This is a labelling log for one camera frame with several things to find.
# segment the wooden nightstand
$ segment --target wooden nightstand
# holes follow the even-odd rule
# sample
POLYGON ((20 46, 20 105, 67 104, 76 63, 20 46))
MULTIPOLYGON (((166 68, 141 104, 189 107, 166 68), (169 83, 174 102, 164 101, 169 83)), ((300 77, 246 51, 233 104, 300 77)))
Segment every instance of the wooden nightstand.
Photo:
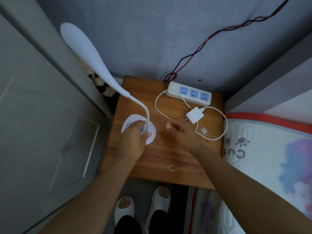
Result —
MULTIPOLYGON (((156 97, 166 89, 164 83, 126 75, 124 77, 123 88, 147 106, 150 111, 150 120, 157 131, 154 141, 146 146, 145 152, 136 163, 130 176, 214 189, 199 162, 182 149, 166 131, 165 125, 169 120, 155 110, 154 104, 156 97), (169 169, 169 166, 172 164, 175 167, 173 172, 169 169)), ((192 103, 189 103, 189 105, 192 108, 197 106, 192 103)), ((213 93, 210 106, 223 112, 222 95, 213 93)), ((170 118, 184 117, 189 111, 189 108, 182 100, 168 97, 165 94, 159 97, 157 109, 170 118)), ((140 114, 146 117, 142 107, 130 99, 120 96, 104 153, 101 171, 104 171, 115 161, 118 153, 121 127, 123 122, 131 114, 140 114)), ((208 131, 205 134, 206 137, 219 137, 223 132, 222 115, 213 109, 206 109, 204 115, 199 121, 197 131, 201 133, 201 128, 205 127, 208 131)), ((205 145, 212 149, 218 156, 222 156, 222 139, 209 141, 200 136, 198 136, 198 139, 202 139, 205 145)))

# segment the hand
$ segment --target hand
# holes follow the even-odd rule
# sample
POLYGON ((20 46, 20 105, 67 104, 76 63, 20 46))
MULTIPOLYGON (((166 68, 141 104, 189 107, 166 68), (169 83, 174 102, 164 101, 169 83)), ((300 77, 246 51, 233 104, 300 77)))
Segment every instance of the hand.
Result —
POLYGON ((182 117, 170 120, 166 125, 166 129, 176 138, 181 147, 189 153, 194 152, 203 145, 191 124, 182 117))
POLYGON ((121 134, 118 150, 120 158, 129 158, 136 162, 142 156, 145 142, 152 135, 150 132, 141 135, 142 125, 145 124, 145 121, 133 122, 121 134))

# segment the blue outlet socket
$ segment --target blue outlet socket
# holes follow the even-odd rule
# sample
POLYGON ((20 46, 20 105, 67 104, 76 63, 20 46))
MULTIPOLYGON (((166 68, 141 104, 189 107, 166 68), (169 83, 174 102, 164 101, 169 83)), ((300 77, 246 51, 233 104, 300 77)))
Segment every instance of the blue outlet socket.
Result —
POLYGON ((209 97, 210 97, 209 94, 201 92, 199 99, 208 102, 209 97))
POLYGON ((180 86, 179 93, 183 94, 183 95, 187 95, 188 94, 188 87, 180 86))
POLYGON ((199 95, 198 90, 190 89, 190 97, 192 97, 192 98, 198 98, 198 95, 199 95))

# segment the foot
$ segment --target foot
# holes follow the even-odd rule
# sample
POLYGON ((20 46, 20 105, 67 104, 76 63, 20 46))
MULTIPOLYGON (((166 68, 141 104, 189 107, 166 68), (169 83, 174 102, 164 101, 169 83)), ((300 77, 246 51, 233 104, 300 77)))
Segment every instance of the foot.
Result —
POLYGON ((149 227, 154 212, 158 209, 161 209, 167 213, 169 205, 170 205, 170 193, 168 188, 165 186, 158 186, 154 191, 152 204, 145 223, 145 229, 147 233, 149 232, 149 227))
POLYGON ((125 215, 129 215, 134 217, 135 214, 135 202, 132 197, 129 195, 125 195, 121 197, 115 206, 115 226, 118 221, 125 215))

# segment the mattress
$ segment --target mattress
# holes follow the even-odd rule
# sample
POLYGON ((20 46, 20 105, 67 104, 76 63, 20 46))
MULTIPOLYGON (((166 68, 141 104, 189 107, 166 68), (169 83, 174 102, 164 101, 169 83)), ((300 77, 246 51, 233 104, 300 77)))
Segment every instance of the mattress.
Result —
MULTIPOLYGON (((223 158, 312 219, 312 126, 229 114, 223 158)), ((192 233, 245 233, 215 190, 194 194, 192 233)))

